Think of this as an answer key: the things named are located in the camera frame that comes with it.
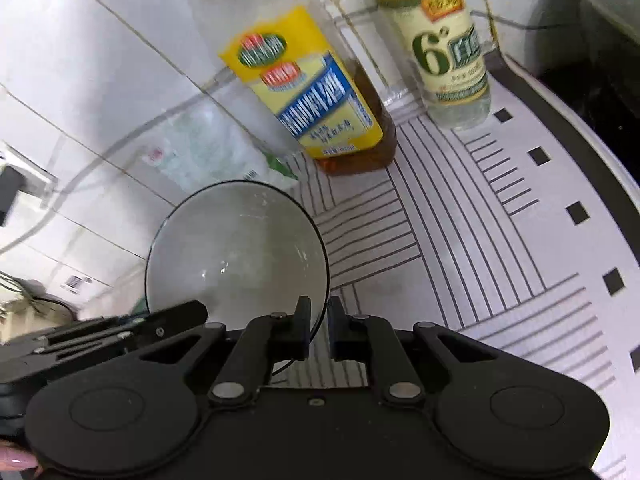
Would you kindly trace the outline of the person's hand pink nail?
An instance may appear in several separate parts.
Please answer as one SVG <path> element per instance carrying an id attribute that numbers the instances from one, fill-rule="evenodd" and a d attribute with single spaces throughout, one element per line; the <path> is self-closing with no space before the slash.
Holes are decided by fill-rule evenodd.
<path id="1" fill-rule="evenodd" d="M 38 460 L 32 452 L 23 450 L 14 443 L 2 441 L 0 443 L 0 470 L 2 472 L 26 470 L 41 470 Z"/>

